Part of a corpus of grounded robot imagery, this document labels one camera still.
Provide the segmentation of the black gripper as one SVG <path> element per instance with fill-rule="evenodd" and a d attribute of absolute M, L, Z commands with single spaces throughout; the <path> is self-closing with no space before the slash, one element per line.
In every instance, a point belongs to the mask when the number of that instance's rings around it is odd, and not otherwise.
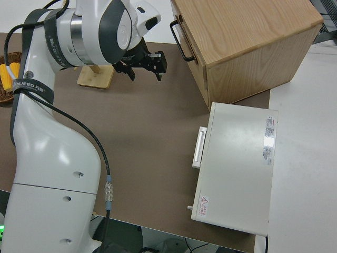
<path fill-rule="evenodd" d="M 144 39 L 132 49 L 126 51 L 120 61 L 113 64 L 116 71 L 128 73 L 132 81 L 135 80 L 135 73 L 132 67 L 141 67 L 155 73 L 158 81 L 162 80 L 163 73 L 167 70 L 167 61 L 163 51 L 151 53 Z"/>

